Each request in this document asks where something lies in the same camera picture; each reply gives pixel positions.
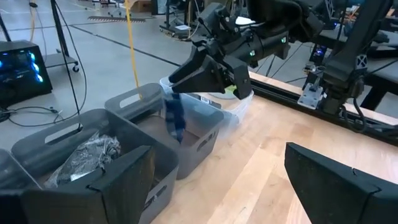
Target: gray floor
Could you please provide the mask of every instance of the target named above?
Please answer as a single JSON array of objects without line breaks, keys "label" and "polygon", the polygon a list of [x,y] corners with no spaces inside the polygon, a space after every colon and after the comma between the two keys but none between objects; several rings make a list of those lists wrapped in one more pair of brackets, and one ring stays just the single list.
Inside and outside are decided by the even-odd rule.
[{"label": "gray floor", "polygon": [[[88,95],[83,111],[102,108],[106,100],[135,88],[136,84],[131,68],[130,50],[126,47],[129,44],[126,23],[104,23],[87,20],[88,16],[106,15],[108,10],[113,10],[114,8],[102,9],[99,6],[93,6],[90,2],[74,0],[57,0],[57,2],[63,11],[68,25],[72,25],[70,31],[87,74]],[[39,5],[38,11],[40,12],[44,28],[35,30],[34,42],[40,46],[43,54],[45,53],[45,49],[47,49],[48,54],[55,53],[55,49],[59,48],[59,43],[55,28],[53,27],[49,1],[37,0],[37,4]],[[13,40],[29,39],[30,13],[26,0],[0,0],[0,13],[7,28],[10,30],[9,32]],[[135,14],[134,16],[150,18],[146,23],[133,24],[134,47],[143,52],[136,52],[140,85],[158,82],[162,77],[170,75],[177,68],[173,63],[181,64],[187,59],[191,45],[190,43],[173,40],[159,32],[159,24],[164,21],[163,18],[151,18],[151,16],[144,14]],[[36,26],[41,27],[39,20],[36,19],[35,21]],[[76,57],[66,27],[63,28],[63,31],[71,56]],[[120,44],[90,33],[111,39]],[[301,46],[300,44],[292,44],[290,54],[293,54],[298,49],[297,52],[275,74],[274,78],[286,82],[304,77],[302,69],[309,58],[310,46],[310,44],[303,44]],[[264,59],[260,62],[259,67],[250,69],[265,75],[271,59]],[[283,62],[276,58],[270,75],[273,75]],[[76,108],[65,67],[51,68],[49,69],[49,75],[53,85],[52,94],[24,101],[13,105],[12,108],[20,108],[22,106],[52,106],[62,111],[63,117],[68,117],[75,113]],[[81,103],[84,96],[83,75],[80,72],[72,73],[72,76],[76,92],[78,93],[78,101]],[[292,84],[301,86],[303,85],[303,80],[293,82]],[[377,110],[390,116],[398,117],[397,100],[396,96],[387,95]],[[23,124],[52,122],[54,118],[51,114],[31,113],[13,116],[15,121]],[[10,149],[20,138],[44,128],[22,128],[8,121],[0,123],[0,148]]]}]

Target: wooden table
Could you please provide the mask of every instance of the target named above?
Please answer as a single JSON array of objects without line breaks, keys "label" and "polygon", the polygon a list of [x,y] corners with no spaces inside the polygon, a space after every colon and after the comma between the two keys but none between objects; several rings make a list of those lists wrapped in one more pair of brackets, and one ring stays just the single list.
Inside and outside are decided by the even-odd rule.
[{"label": "wooden table", "polygon": [[[299,93],[300,88],[251,74]],[[373,111],[366,116],[398,124]],[[398,183],[398,148],[255,96],[243,123],[175,184],[160,223],[310,223],[284,168],[286,142]]]}]

